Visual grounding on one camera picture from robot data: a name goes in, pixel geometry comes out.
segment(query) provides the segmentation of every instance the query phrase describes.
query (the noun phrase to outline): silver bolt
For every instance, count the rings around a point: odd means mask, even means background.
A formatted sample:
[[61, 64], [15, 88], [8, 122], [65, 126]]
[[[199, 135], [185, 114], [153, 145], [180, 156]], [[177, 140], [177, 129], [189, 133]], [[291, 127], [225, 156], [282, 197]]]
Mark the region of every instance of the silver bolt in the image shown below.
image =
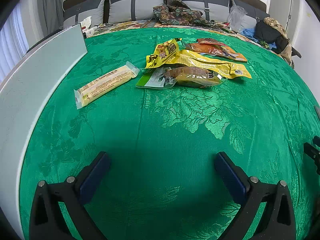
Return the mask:
[[255, 176], [252, 176], [250, 177], [250, 180], [253, 182], [253, 183], [257, 183], [259, 181], [259, 179]]
[[74, 176], [70, 176], [70, 177], [67, 178], [67, 182], [68, 183], [72, 183], [74, 181], [75, 181], [75, 177]]
[[38, 186], [39, 186], [39, 187], [43, 187], [44, 184], [45, 184], [45, 181], [44, 181], [44, 180], [41, 180], [41, 181], [39, 181]]
[[280, 181], [280, 184], [281, 184], [282, 186], [284, 186], [284, 187], [287, 186], [287, 183], [286, 183], [284, 180], [281, 180], [281, 181]]

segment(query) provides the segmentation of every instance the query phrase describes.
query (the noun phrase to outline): pillow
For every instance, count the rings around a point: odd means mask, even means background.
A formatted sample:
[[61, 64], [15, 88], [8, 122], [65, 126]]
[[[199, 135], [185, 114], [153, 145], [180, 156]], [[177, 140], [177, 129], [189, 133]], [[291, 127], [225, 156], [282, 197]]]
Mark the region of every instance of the pillow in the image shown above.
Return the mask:
[[91, 27], [103, 23], [104, 0], [86, 0], [64, 12], [63, 28], [70, 27], [91, 16]]
[[181, 0], [191, 10], [201, 11], [202, 18], [226, 22], [229, 15], [229, 0]]
[[153, 7], [162, 5], [164, 0], [109, 0], [108, 23], [147, 20], [154, 16]]
[[270, 17], [269, 14], [245, 3], [240, 0], [231, 0], [232, 4], [241, 6], [244, 8], [248, 13], [245, 15], [241, 22], [241, 28], [242, 29], [252, 29], [256, 26], [256, 24], [263, 20], [265, 17]]

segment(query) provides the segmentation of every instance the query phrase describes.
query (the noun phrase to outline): green tablecloth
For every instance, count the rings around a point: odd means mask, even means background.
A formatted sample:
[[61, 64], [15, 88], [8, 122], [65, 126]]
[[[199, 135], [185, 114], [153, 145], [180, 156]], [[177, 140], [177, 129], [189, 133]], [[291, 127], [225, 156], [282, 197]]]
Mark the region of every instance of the green tablecloth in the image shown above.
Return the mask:
[[[248, 59], [244, 65], [252, 79], [227, 80], [211, 89], [152, 90], [135, 87], [140, 73], [76, 109], [74, 89], [126, 61], [144, 68], [155, 45], [175, 37], [223, 41]], [[316, 167], [304, 157], [303, 143], [320, 129], [315, 98], [284, 60], [237, 38], [192, 29], [127, 30], [85, 42], [88, 54], [50, 98], [28, 145], [20, 182], [27, 239], [37, 182], [62, 182], [99, 151], [109, 153], [112, 166], [86, 209], [109, 240], [218, 238], [239, 209], [214, 171], [219, 151], [248, 176], [287, 181], [297, 239], [303, 237], [319, 193]], [[61, 209], [80, 239], [65, 206]]]

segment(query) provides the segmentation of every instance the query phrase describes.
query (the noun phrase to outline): clothing pile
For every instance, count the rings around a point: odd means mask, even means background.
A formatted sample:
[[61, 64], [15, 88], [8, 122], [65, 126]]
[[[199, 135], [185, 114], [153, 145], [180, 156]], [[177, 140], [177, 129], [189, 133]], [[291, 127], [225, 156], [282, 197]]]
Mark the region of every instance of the clothing pile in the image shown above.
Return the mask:
[[265, 48], [267, 43], [269, 48], [280, 54], [290, 66], [293, 66], [292, 56], [301, 58], [301, 54], [292, 48], [283, 26], [275, 19], [266, 17], [259, 21], [254, 29], [244, 29], [241, 34], [261, 45], [264, 44]]
[[187, 25], [221, 31], [228, 27], [228, 24], [203, 19], [201, 11], [191, 10], [180, 0], [171, 0], [169, 6], [155, 6], [153, 12], [157, 20], [163, 25]]

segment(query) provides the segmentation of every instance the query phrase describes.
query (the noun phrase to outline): snack package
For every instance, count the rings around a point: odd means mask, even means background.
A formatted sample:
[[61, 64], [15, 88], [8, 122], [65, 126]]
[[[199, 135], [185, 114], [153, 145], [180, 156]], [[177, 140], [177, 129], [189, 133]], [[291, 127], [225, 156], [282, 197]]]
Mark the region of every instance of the snack package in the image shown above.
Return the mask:
[[139, 71], [140, 69], [127, 61], [124, 66], [104, 74], [78, 90], [74, 90], [77, 109], [88, 105], [110, 90], [135, 78]]
[[167, 64], [183, 64], [189, 67], [202, 67], [219, 73], [226, 78], [252, 78], [243, 64], [207, 58], [190, 50], [180, 50], [166, 62]]
[[180, 39], [175, 38], [158, 44], [153, 54], [147, 56], [147, 66], [145, 68], [160, 67], [164, 64], [172, 55], [179, 51], [177, 41], [180, 41]]
[[144, 73], [136, 87], [166, 89], [178, 83], [182, 86], [205, 88], [219, 85], [225, 80], [226, 78], [223, 78], [220, 74], [205, 68], [165, 64]]
[[212, 56], [225, 57], [233, 60], [248, 61], [241, 53], [235, 52], [232, 48], [212, 38], [197, 39], [198, 43], [185, 43], [187, 50], [197, 53], [209, 54]]

